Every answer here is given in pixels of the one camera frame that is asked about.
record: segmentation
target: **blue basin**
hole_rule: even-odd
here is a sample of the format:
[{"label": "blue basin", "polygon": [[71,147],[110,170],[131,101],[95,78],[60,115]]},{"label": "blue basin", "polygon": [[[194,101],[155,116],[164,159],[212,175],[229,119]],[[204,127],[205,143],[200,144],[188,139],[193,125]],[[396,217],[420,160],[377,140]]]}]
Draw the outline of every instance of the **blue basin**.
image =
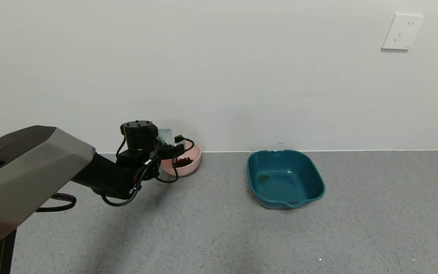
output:
[{"label": "blue basin", "polygon": [[317,168],[301,152],[257,151],[249,156],[247,165],[250,188],[266,208],[299,208],[324,195]]}]

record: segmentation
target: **black wire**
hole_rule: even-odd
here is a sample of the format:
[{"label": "black wire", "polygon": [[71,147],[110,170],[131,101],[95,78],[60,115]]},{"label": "black wire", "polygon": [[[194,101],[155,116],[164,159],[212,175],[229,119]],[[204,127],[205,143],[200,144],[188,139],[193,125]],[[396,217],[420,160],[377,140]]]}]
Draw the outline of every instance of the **black wire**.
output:
[{"label": "black wire", "polygon": [[[188,139],[188,138],[184,138],[184,140],[192,143],[192,145],[188,149],[184,150],[184,153],[185,153],[185,152],[191,150],[195,146],[195,143],[194,143],[194,141],[192,141],[191,139]],[[179,179],[179,172],[177,171],[177,167],[175,166],[175,159],[182,154],[183,153],[180,153],[180,154],[177,154],[174,157],[172,157],[172,167],[173,167],[173,171],[175,172],[175,179],[173,179],[171,181],[167,181],[167,180],[163,180],[163,179],[158,178],[158,176],[156,176],[155,179],[157,179],[158,181],[160,181],[162,183],[166,183],[166,184],[171,184],[171,183],[176,182]]]},{"label": "black wire", "polygon": [[123,148],[123,146],[125,145],[125,143],[126,143],[126,136],[123,138],[123,142],[122,142],[121,145],[119,146],[118,151],[116,151],[116,159],[118,158],[119,151]]},{"label": "black wire", "polygon": [[75,206],[75,203],[77,203],[77,198],[75,198],[72,195],[69,194],[63,194],[63,193],[55,193],[50,197],[50,199],[60,200],[60,201],[66,201],[70,202],[70,204],[64,205],[64,206],[55,206],[55,207],[40,207],[36,210],[36,212],[58,212],[58,211],[64,211],[71,209]]},{"label": "black wire", "polygon": [[138,193],[138,187],[141,185],[141,182],[143,181],[144,175],[155,164],[155,161],[157,161],[157,160],[160,160],[160,158],[158,156],[153,157],[151,159],[151,161],[147,165],[145,165],[143,172],[141,172],[140,178],[138,180],[136,180],[136,178],[135,178],[135,184],[133,186],[133,193],[132,193],[132,196],[128,200],[126,200],[122,203],[113,203],[113,202],[108,200],[105,193],[101,194],[102,200],[110,206],[124,206],[124,205],[129,204],[136,197],[136,194]]},{"label": "black wire", "polygon": [[186,150],[184,151],[184,153],[185,153],[185,152],[191,150],[191,149],[195,146],[195,143],[194,143],[194,141],[192,141],[192,140],[189,139],[189,138],[185,138],[185,137],[184,137],[184,140],[189,141],[189,142],[192,143],[192,145],[191,145],[188,149],[186,149]]}]

